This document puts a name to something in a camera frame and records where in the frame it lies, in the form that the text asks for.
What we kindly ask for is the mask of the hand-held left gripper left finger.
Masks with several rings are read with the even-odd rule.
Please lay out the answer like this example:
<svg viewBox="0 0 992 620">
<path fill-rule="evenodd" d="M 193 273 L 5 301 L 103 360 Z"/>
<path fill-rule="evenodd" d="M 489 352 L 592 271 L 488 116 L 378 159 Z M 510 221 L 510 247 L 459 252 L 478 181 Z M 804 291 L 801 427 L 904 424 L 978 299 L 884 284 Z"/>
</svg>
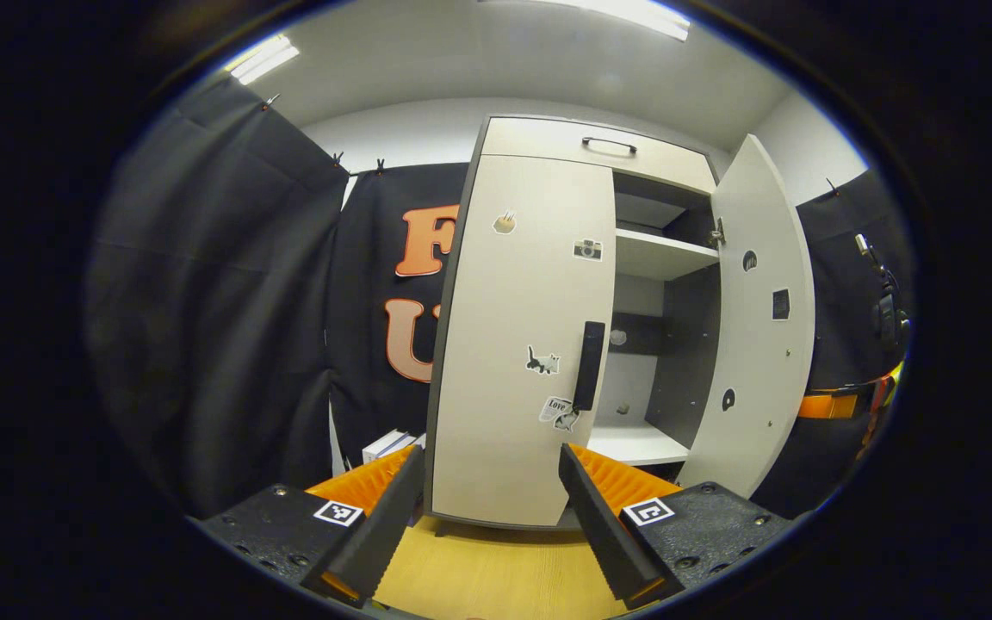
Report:
<svg viewBox="0 0 992 620">
<path fill-rule="evenodd" d="M 408 446 L 307 489 L 271 484 L 196 524 L 280 580 L 361 608 L 396 554 L 424 477 L 424 449 Z"/>
</svg>

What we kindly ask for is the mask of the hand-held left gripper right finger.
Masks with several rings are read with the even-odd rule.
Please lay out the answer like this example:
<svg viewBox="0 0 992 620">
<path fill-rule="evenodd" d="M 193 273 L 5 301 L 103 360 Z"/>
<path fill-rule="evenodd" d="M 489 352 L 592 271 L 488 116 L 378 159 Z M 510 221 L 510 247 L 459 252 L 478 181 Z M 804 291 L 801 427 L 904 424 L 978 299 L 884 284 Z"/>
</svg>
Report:
<svg viewBox="0 0 992 620">
<path fill-rule="evenodd" d="M 794 530 L 794 519 L 716 481 L 681 487 L 564 443 L 558 474 L 609 585 L 629 610 L 720 580 Z"/>
</svg>

